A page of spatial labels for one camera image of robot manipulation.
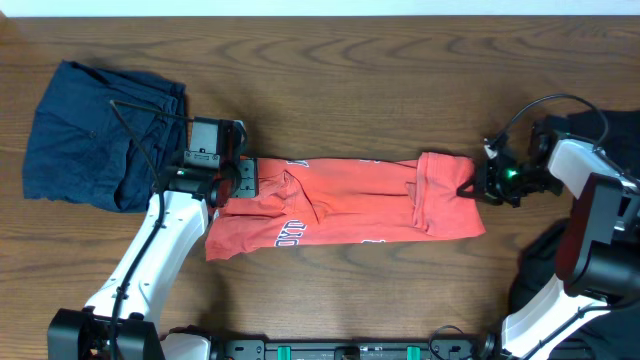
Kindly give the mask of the red orange t-shirt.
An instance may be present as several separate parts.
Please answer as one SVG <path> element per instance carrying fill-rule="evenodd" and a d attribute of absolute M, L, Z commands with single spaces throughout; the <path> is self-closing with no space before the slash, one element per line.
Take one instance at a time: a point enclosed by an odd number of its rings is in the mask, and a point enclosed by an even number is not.
<path fill-rule="evenodd" d="M 425 152 L 416 160 L 261 158 L 258 194 L 217 210 L 209 261 L 262 248 L 473 238 L 485 227 L 457 189 L 470 159 Z"/>

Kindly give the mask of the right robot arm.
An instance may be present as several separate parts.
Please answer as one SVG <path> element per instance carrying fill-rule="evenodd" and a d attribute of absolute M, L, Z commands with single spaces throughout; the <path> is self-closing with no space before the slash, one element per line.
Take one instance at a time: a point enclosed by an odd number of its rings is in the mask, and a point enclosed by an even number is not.
<path fill-rule="evenodd" d="M 534 192 L 574 197 L 550 280 L 507 316 L 478 359 L 546 359 L 582 326 L 639 303 L 639 182 L 599 141 L 571 133 L 561 119 L 532 126 L 529 158 L 518 162 L 501 130 L 484 142 L 487 159 L 457 194 L 517 207 Z"/>

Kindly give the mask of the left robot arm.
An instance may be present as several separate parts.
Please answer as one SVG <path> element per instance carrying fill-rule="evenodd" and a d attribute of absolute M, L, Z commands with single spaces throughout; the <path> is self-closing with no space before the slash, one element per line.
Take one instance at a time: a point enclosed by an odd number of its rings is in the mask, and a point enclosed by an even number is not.
<path fill-rule="evenodd" d="M 159 175 L 138 233 L 116 269 L 80 311 L 61 309 L 47 331 L 51 359 L 221 359 L 224 347 L 193 327 L 158 334 L 186 256 L 213 213 L 257 195 L 257 165 L 243 158 L 240 120 L 195 118 L 188 149 Z"/>

